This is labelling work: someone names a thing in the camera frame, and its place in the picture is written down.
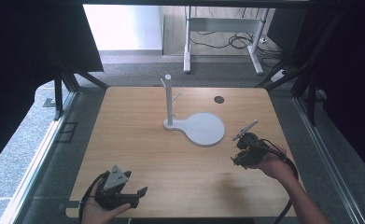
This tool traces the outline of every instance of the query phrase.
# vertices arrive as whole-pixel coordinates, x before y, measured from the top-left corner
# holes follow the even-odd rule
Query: hand
[[[98,185],[102,179],[99,179],[97,183],[95,183],[92,191],[90,193],[90,197],[86,201],[84,210],[83,210],[83,224],[106,224],[108,223],[113,217],[122,214],[123,212],[127,211],[131,205],[126,203],[121,205],[111,211],[107,211],[103,209],[98,202],[94,200],[95,192],[97,192]]]
[[[287,155],[287,150],[276,146],[278,149],[281,150],[285,155]],[[283,180],[286,177],[293,176],[293,172],[290,167],[284,163],[278,156],[274,155],[273,153],[268,152],[263,160],[253,168],[259,168],[265,173],[267,176],[271,178],[275,178],[279,181]]]

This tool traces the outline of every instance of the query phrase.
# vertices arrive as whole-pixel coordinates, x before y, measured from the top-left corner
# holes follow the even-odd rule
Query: black cable
[[[284,152],[282,152],[275,144],[273,144],[271,141],[267,140],[267,139],[262,139],[262,141],[268,142],[270,145],[272,145],[275,149],[277,149],[279,152],[281,152],[284,156]]]
[[[289,158],[286,158],[284,160],[284,163],[286,163],[290,167],[290,169],[292,169],[293,175],[296,177],[296,179],[299,180],[298,169],[296,168],[295,164]],[[289,199],[287,205],[282,210],[281,214],[274,221],[274,224],[278,224],[284,218],[284,216],[287,214],[291,206],[292,206],[292,201]]]
[[[245,15],[246,15],[246,7],[244,8],[243,16],[241,18],[243,18]]]
[[[246,38],[246,37],[244,37],[242,35],[237,35],[237,34],[238,33],[235,33],[233,36],[231,36],[229,38],[229,43],[227,45],[224,45],[224,46],[212,46],[212,45],[208,45],[208,44],[205,44],[205,43],[196,42],[196,41],[194,41],[192,39],[190,39],[190,41],[193,44],[196,44],[196,45],[204,45],[204,46],[207,46],[207,47],[210,47],[210,48],[214,48],[214,49],[223,49],[223,48],[226,48],[228,46],[232,46],[235,49],[245,49],[248,46],[248,44],[246,42],[244,42],[244,40],[248,40],[248,38]],[[238,47],[238,46],[234,45],[234,42],[235,41],[240,41],[243,44],[243,46]]]
[[[86,190],[86,193],[84,194],[83,198],[80,200],[80,203],[79,203],[79,208],[78,208],[79,209],[79,223],[82,223],[84,206],[86,205],[86,201],[88,200],[88,198],[91,197],[90,193],[91,193],[92,189],[94,188],[94,185],[98,182],[99,179],[101,179],[103,177],[107,177],[107,176],[109,176],[109,174],[110,174],[110,172],[106,171],[105,173],[98,175],[98,177],[95,178],[95,180],[91,183],[89,188]]]
[[[321,32],[325,29],[325,27],[327,26],[327,24],[329,23],[329,20],[331,18],[331,15],[328,15],[327,18],[325,18],[325,20],[323,20],[323,22],[320,24],[320,26],[316,29],[316,31],[314,32],[313,35],[311,35],[311,37],[308,39],[307,42],[305,42],[298,50],[296,50],[295,52],[286,55],[285,57],[282,58],[282,60],[277,63],[273,69],[268,73],[268,75],[266,76],[265,79],[262,80],[261,83],[259,83],[258,85],[256,85],[255,87],[263,87],[268,81],[270,81],[270,79],[278,72],[280,71],[284,66],[286,66],[287,64],[294,64],[295,62],[297,62],[298,60],[301,60],[305,54],[308,52],[308,50],[313,46],[313,42],[317,39],[319,39],[319,36],[322,34]],[[294,77],[296,77],[300,72],[302,72],[305,68],[306,68],[307,64],[303,64],[301,67],[299,67],[296,71],[293,71],[292,73],[290,73],[287,76],[284,76],[282,78],[280,78],[279,80],[277,80],[274,83],[269,84],[268,86],[264,87],[267,91],[272,90],[273,88],[275,88],[276,86],[280,85],[281,83],[284,83],[288,80],[293,79]]]
[[[236,17],[237,17],[237,14],[238,14],[238,12],[239,12],[239,11],[241,11],[241,9],[242,9],[241,7],[240,7],[240,8],[238,8],[237,12],[234,14],[234,18],[236,18]]]
[[[253,44],[254,36],[249,33],[245,33],[245,34],[249,37],[248,38],[249,43]],[[281,50],[262,49],[261,47],[257,46],[257,51],[261,55],[269,56],[269,57],[272,57],[275,59],[280,59],[283,56],[283,51],[281,51]]]
[[[259,10],[260,10],[260,7],[258,7],[257,16],[255,17],[255,19],[257,19],[257,18],[258,18]]]
[[[212,16],[213,18],[215,18],[214,14],[212,14],[211,7],[208,7],[208,11],[209,11],[209,13],[211,13],[211,16]]]
[[[275,156],[279,157],[282,161],[285,161],[287,159],[287,156],[283,152],[277,151],[277,150],[272,149],[270,147],[263,147],[263,146],[259,145],[260,141],[263,141],[263,140],[259,140],[258,143],[256,143],[256,144],[247,143],[247,145],[249,147],[257,147],[257,148],[260,148],[261,150],[273,153]]]
[[[214,34],[214,33],[216,33],[215,31],[213,31],[213,32],[208,32],[208,33],[200,33],[200,32],[196,32],[198,35],[211,35],[211,34]]]

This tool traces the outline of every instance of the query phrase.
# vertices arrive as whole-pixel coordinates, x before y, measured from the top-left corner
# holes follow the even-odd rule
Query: wooden table
[[[288,201],[283,187],[231,160],[239,152],[232,138],[254,119],[259,123],[252,133],[288,148],[267,91],[173,88],[174,95],[178,92],[177,118],[211,112],[223,120],[224,138],[213,147],[197,147],[182,132],[166,130],[163,87],[109,88],[70,201],[79,201],[99,174],[117,164],[133,172],[123,193],[148,186],[138,207],[121,217],[277,217]],[[216,96],[224,103],[216,103]],[[67,208],[66,214],[77,217],[77,208]],[[296,216],[293,209],[287,216]]]

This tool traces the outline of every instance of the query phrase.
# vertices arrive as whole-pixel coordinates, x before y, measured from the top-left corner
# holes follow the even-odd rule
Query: gray floor
[[[105,72],[92,74],[111,86],[160,86],[159,78],[166,73],[173,75],[177,86],[190,87],[248,88],[263,79],[255,74],[244,53],[239,56],[194,56],[190,75],[182,71],[180,52],[166,56],[160,53],[156,49],[102,51]],[[64,214],[64,208],[70,205],[69,194],[105,95],[105,91],[86,79],[77,79],[81,89],[67,110],[66,125],[49,149],[43,169],[38,172],[16,223],[77,223]],[[289,94],[293,81],[271,91],[270,95],[305,187],[332,223],[354,223],[338,190],[338,183],[332,180],[304,122],[297,104],[304,99],[294,99]],[[48,99],[54,98],[53,93],[51,82],[37,90],[35,104],[0,156],[0,217],[14,198],[23,174],[53,121],[54,107],[44,107]],[[66,99],[67,95],[63,88],[63,98]],[[316,105],[316,122],[317,131],[365,219],[365,164],[333,126],[321,104]],[[76,127],[73,135],[68,131],[70,126]],[[272,223],[274,218],[257,217],[255,221]],[[283,223],[297,223],[297,220],[289,217]]]

